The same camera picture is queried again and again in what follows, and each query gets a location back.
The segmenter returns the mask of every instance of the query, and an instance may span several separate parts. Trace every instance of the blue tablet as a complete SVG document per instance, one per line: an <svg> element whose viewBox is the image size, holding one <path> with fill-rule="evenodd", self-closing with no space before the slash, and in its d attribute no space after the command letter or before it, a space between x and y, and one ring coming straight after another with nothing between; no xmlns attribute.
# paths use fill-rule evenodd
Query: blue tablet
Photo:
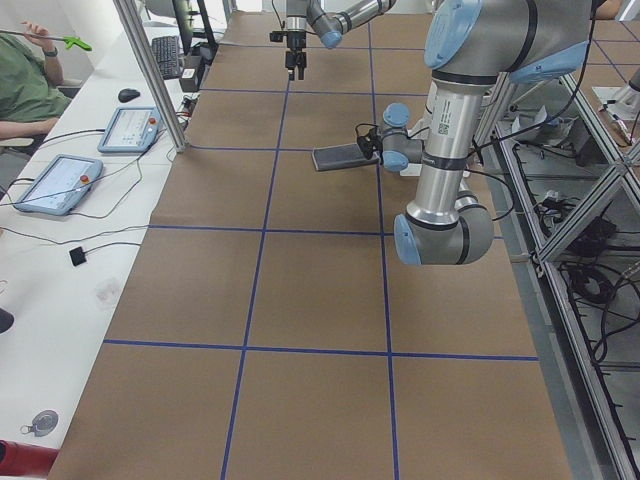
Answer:
<svg viewBox="0 0 640 480"><path fill-rule="evenodd" d="M102 172L102 162L58 155L13 204L22 212L66 215Z"/></svg>
<svg viewBox="0 0 640 480"><path fill-rule="evenodd" d="M155 107L119 107L102 135L98 151L142 153L155 141L161 123L160 112Z"/></svg>

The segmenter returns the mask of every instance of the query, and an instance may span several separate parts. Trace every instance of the computer mouse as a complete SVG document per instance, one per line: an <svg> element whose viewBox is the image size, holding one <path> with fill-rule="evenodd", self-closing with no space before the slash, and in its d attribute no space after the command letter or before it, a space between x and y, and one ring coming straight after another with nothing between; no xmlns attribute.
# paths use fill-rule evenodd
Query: computer mouse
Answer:
<svg viewBox="0 0 640 480"><path fill-rule="evenodd" d="M118 93L118 100L122 103L127 103L133 100L134 98L138 98L140 96L140 92L135 88L123 88Z"/></svg>

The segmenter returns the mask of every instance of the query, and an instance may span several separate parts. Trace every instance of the white table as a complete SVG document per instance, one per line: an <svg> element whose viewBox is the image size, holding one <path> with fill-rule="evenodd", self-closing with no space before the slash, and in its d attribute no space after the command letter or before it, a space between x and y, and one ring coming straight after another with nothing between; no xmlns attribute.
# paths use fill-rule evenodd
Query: white table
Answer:
<svg viewBox="0 0 640 480"><path fill-rule="evenodd" d="M175 34L172 28L150 28L149 36ZM166 82L176 109L184 94L178 80ZM86 81L56 124L50 137L68 132L105 128L121 104L118 92L138 89L130 106L153 105L153 98L123 34ZM106 156L97 151L100 134L71 136L45 144L29 161L21 177L35 177L59 153L100 158L104 173L129 164L135 156ZM142 181L107 218L51 217L24 214L11 206L0 207L0 227L56 241L81 239L100 232L147 225L167 175L175 150L162 135L141 159ZM76 209L103 215L139 178L131 165L97 182ZM10 189L16 199L26 186ZM52 245L5 231L0 237L0 307L15 316L15 323L0 334L0 439L59 448L69 428L82 390L96 358L139 247L114 245L87 256L74 267L69 250L88 249L112 242L140 243L146 229L138 228L69 245ZM23 435L43 410L60 416L56 429L45 437Z"/></svg>

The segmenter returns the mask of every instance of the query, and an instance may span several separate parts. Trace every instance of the red object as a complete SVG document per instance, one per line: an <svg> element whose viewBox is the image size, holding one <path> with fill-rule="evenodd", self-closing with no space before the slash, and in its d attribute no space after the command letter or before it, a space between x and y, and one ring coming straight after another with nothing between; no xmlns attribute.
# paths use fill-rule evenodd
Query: red object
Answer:
<svg viewBox="0 0 640 480"><path fill-rule="evenodd" d="M55 448L0 440L0 475L45 478L57 456Z"/></svg>

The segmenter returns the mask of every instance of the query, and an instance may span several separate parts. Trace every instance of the black keyboard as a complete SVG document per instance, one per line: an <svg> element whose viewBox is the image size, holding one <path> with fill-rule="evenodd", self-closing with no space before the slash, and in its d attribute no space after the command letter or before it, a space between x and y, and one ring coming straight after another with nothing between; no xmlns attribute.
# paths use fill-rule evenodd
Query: black keyboard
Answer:
<svg viewBox="0 0 640 480"><path fill-rule="evenodd" d="M180 77L180 37L156 37L151 40L151 51L163 79Z"/></svg>

